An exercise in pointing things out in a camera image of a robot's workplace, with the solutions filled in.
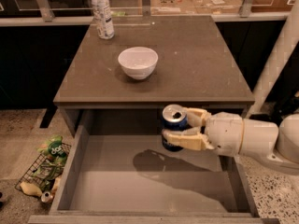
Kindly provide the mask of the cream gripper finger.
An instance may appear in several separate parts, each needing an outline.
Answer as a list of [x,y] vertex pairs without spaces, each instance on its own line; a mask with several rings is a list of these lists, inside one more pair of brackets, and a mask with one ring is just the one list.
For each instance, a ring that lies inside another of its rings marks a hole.
[[203,127],[211,114],[202,108],[184,107],[183,110],[187,114],[187,122],[192,127]]
[[184,131],[162,130],[162,136],[170,147],[183,147],[190,150],[213,150],[215,147],[209,142],[208,136],[201,133],[199,127]]

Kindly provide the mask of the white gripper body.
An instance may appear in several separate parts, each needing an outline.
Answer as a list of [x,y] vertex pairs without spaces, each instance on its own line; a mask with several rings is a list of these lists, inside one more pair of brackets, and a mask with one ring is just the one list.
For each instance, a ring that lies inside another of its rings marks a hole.
[[219,156],[238,154],[243,137],[243,119],[237,114],[220,112],[206,121],[205,134]]

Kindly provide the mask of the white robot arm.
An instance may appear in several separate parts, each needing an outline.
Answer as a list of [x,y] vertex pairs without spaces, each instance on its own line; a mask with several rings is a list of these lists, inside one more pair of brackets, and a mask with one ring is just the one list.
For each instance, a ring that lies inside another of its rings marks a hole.
[[218,156],[250,157],[281,173],[299,172],[299,118],[296,114],[279,125],[237,114],[171,104],[163,109],[163,146],[169,151],[183,148],[211,150]]

